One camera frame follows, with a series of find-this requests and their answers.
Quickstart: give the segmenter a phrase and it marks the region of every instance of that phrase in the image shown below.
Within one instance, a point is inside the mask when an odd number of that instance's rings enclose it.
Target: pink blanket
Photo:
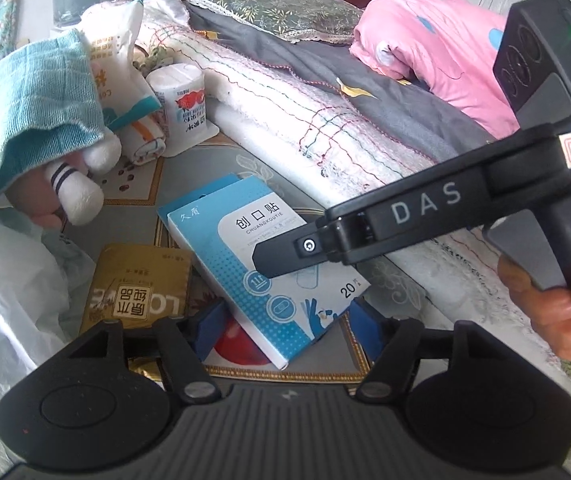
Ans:
[[[350,52],[394,79],[414,71],[432,93],[501,139],[518,129],[492,73],[504,27],[501,15],[466,0],[372,0]]]

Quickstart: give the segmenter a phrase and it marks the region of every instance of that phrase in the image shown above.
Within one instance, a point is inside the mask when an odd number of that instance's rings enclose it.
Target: black stripe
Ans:
[[[67,167],[68,163],[62,162],[61,165],[58,168],[56,168],[56,171],[52,174],[52,178],[50,179],[50,186],[54,186],[54,181],[56,180],[59,173],[61,173]]]
[[[59,188],[61,187],[61,184],[64,182],[64,180],[66,178],[68,178],[72,173],[74,173],[75,171],[77,171],[74,168],[70,168],[68,171],[66,171],[61,178],[59,179],[59,182],[56,183],[56,187],[54,188],[54,192],[59,195]]]

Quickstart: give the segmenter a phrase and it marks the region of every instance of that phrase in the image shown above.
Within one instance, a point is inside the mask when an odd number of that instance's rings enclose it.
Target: camera lens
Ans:
[[[512,70],[515,71],[517,79],[523,86],[530,84],[530,69],[527,67],[525,59],[516,47],[510,45],[507,50],[507,60],[510,62]]]
[[[523,50],[527,57],[532,59],[532,61],[539,63],[541,60],[541,47],[539,46],[539,42],[534,36],[534,33],[529,28],[521,25],[521,27],[519,27],[519,40],[521,40]]]
[[[515,78],[512,77],[512,74],[505,68],[501,70],[501,81],[503,83],[503,88],[507,91],[507,93],[512,97],[516,97],[517,83],[515,82]]]

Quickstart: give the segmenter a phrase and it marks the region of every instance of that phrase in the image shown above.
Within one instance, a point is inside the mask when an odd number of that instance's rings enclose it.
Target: gray trigger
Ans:
[[[531,211],[524,209],[483,226],[483,237],[523,267],[539,290],[566,286],[548,239]]]

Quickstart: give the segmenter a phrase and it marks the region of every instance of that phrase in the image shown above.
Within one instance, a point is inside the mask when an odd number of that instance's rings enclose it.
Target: ribbed black surface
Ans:
[[[498,476],[432,457],[389,408],[350,399],[341,386],[235,386],[189,408],[147,455],[77,476],[19,466],[7,480],[570,480],[559,469]]]

